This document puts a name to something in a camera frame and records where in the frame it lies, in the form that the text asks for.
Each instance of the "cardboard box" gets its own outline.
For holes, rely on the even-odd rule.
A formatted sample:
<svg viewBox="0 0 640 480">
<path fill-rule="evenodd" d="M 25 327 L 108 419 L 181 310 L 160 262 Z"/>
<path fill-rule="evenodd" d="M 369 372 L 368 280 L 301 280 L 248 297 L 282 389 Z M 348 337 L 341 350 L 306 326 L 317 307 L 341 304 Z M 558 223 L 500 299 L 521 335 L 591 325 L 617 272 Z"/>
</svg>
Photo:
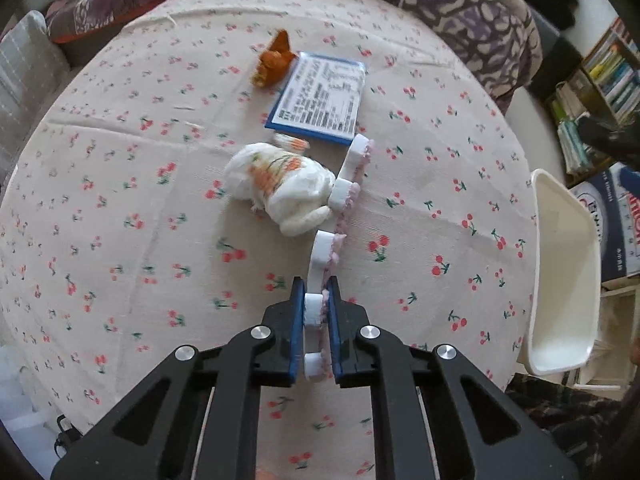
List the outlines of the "cardboard box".
<svg viewBox="0 0 640 480">
<path fill-rule="evenodd" d="M 640 197 L 620 186 L 623 167 L 617 162 L 571 188 L 596 222 L 603 282 L 640 274 Z"/>
</svg>

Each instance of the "wall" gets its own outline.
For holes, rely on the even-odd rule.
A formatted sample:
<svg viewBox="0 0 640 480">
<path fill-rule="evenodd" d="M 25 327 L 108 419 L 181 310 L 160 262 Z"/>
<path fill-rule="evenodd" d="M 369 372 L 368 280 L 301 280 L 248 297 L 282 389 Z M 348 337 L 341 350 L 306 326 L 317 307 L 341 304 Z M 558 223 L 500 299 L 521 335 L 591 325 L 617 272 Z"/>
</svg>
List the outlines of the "wall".
<svg viewBox="0 0 640 480">
<path fill-rule="evenodd" d="M 618 16 L 608 0 L 579 0 L 575 11 L 575 25 L 562 33 L 586 56 Z"/>
</svg>

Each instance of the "pink fuzzy trim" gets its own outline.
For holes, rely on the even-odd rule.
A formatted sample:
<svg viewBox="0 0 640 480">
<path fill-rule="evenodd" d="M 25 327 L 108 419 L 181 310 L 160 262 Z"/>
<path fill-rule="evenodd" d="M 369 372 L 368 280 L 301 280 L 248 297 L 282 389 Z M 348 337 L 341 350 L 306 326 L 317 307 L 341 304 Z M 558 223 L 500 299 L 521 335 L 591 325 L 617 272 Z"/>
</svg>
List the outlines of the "pink fuzzy trim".
<svg viewBox="0 0 640 480">
<path fill-rule="evenodd" d="M 326 323 L 326 311 L 329 305 L 329 290 L 324 288 L 322 290 L 322 310 L 320 311 L 321 323 Z"/>
<path fill-rule="evenodd" d="M 331 253 L 329 254 L 329 261 L 324 268 L 324 275 L 322 276 L 322 286 L 326 284 L 331 275 L 334 273 L 335 267 L 337 267 L 340 261 L 340 249 L 347 235 L 334 234 L 334 241 L 331 244 Z"/>
<path fill-rule="evenodd" d="M 369 140 L 367 143 L 367 147 L 364 149 L 364 154 L 362 155 L 362 161 L 356 167 L 356 171 L 353 174 L 352 182 L 357 182 L 358 184 L 362 184 L 362 177 L 364 176 L 364 169 L 371 162 L 371 154 L 373 153 L 374 142 L 373 140 Z"/>
<path fill-rule="evenodd" d="M 359 195 L 360 184 L 358 184 L 357 182 L 353 182 L 349 189 L 347 200 L 345 201 L 346 206 L 344 210 L 338 215 L 338 218 L 335 221 L 336 234 L 346 234 L 347 227 L 349 226 L 349 220 L 351 219 L 351 213 L 353 211 L 353 206 L 358 200 Z"/>
</svg>

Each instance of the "metal screw head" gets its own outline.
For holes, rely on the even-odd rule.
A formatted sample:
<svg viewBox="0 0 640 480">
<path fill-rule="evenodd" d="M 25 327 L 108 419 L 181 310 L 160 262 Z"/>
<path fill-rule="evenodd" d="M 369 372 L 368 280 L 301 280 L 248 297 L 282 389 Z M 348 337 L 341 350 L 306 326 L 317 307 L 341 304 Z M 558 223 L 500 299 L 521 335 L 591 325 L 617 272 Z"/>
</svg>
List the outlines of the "metal screw head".
<svg viewBox="0 0 640 480">
<path fill-rule="evenodd" d="M 196 355 L 196 351 L 193 349 L 193 346 L 181 346 L 175 351 L 174 355 L 178 361 L 188 361 Z"/>
<path fill-rule="evenodd" d="M 380 335 L 380 329 L 377 326 L 366 325 L 360 329 L 360 335 L 365 339 L 375 339 Z"/>
<path fill-rule="evenodd" d="M 254 339 L 267 339 L 271 335 L 271 328 L 264 325 L 254 326 L 251 329 L 251 337 Z"/>
<path fill-rule="evenodd" d="M 451 345 L 440 345 L 438 346 L 438 349 L 436 351 L 438 352 L 438 355 L 440 357 L 446 360 L 453 359 L 456 355 L 458 355 L 456 349 Z"/>
</svg>

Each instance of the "round table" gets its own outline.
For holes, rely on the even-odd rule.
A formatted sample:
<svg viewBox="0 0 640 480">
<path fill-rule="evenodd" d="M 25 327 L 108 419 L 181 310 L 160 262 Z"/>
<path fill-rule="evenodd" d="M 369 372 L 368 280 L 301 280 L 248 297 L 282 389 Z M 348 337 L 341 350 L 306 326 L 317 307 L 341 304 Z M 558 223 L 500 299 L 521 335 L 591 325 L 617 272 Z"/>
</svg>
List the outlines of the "round table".
<svg viewBox="0 0 640 480">
<path fill-rule="evenodd" d="M 449 342 L 505 387 L 535 280 L 529 167 L 468 69 L 379 0 L 169 0 L 124 30 L 37 127 L 0 208 L 0 300 L 26 359 L 88 430 L 181 344 L 225 344 L 304 276 L 222 171 L 277 89 L 249 82 L 280 28 L 362 60 L 358 131 L 376 142 L 338 278 L 407 344 Z M 311 140 L 337 171 L 345 149 Z M 332 380 L 262 394 L 258 464 L 278 478 L 373 478 L 370 399 Z"/>
</svg>

